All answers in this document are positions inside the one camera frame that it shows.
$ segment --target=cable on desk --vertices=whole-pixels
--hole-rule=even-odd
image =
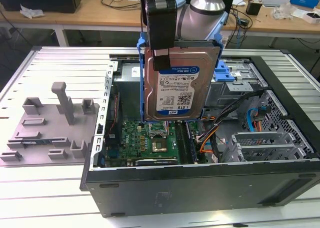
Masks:
[[[233,6],[231,6],[231,9],[232,9],[232,12],[230,12],[230,14],[232,14],[232,15],[235,17],[236,25],[235,25],[235,29],[234,29],[234,31],[233,31],[233,33],[232,33],[231,38],[230,38],[229,41],[226,43],[226,47],[228,46],[229,43],[233,43],[233,44],[237,44],[237,47],[240,48],[240,47],[242,46],[242,43],[244,42],[244,40],[247,38],[246,33],[247,33],[248,29],[250,29],[250,28],[252,27],[252,25],[253,25],[254,22],[253,22],[253,20],[251,19],[251,17],[249,17],[249,16],[248,16],[247,14],[245,14],[244,12],[241,12],[241,11],[239,11],[238,9],[233,8]],[[241,23],[240,23],[240,18],[239,18],[239,13],[242,13],[243,15],[245,15],[246,17],[248,17],[248,18],[250,19],[250,21],[249,21],[249,23],[248,23],[247,26],[241,25]],[[242,28],[242,29],[244,30],[242,36],[239,36],[240,28]],[[237,37],[237,43],[231,42],[231,40],[232,40],[232,38],[233,38],[233,36],[234,36],[234,34],[235,34],[235,32],[236,32],[237,29],[238,29],[238,32],[237,32],[237,35],[236,35],[236,37]]]
[[[15,31],[17,31],[20,36],[30,45],[33,46],[32,43],[30,43],[25,36],[22,35],[22,33],[6,18],[6,16],[4,15],[4,13],[0,10],[1,15],[4,17],[4,19],[15,29]]]
[[[104,2],[105,0],[100,0],[101,4],[107,6],[107,7],[110,7],[110,8],[113,8],[113,9],[116,9],[116,10],[138,10],[140,9],[140,6],[137,7],[137,5],[140,5],[140,2],[137,2],[137,3],[134,3],[134,4],[129,4],[129,5],[124,5],[124,6],[112,6],[111,4],[113,2],[122,2],[124,0],[119,0],[119,1],[115,1],[115,0],[111,0],[111,2],[109,4],[105,3]]]

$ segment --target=plastic bag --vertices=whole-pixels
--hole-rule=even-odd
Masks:
[[[293,19],[291,14],[297,9],[297,7],[292,6],[291,3],[287,2],[284,4],[281,4],[280,7],[275,7],[271,15],[274,17],[274,19],[284,19],[284,18],[290,18]]]

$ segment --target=aluminum extrusion table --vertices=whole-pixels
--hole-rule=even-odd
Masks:
[[[43,47],[31,51],[0,93],[0,151],[6,149],[24,110],[26,96],[57,103],[52,81],[65,81],[66,93],[79,103],[98,98],[104,88],[109,54],[137,54],[134,48]],[[291,56],[279,50],[225,49],[223,55],[261,56],[320,129],[320,85]],[[284,207],[225,210],[104,219],[89,192],[79,190],[83,166],[0,168],[0,227],[171,228],[319,227],[320,185]]]

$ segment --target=wd blue label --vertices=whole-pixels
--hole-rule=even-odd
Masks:
[[[191,82],[198,78],[199,67],[172,67],[159,71],[156,110],[162,115],[187,113],[194,98]]]

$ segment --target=blue cable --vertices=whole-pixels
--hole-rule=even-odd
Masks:
[[[258,112],[258,109],[257,108],[252,108],[252,109],[249,109],[249,111],[247,112],[246,114],[246,120],[248,121],[248,125],[249,125],[249,129],[251,132],[254,132],[254,127],[252,126],[252,121],[251,121],[251,112],[252,111],[256,111]]]

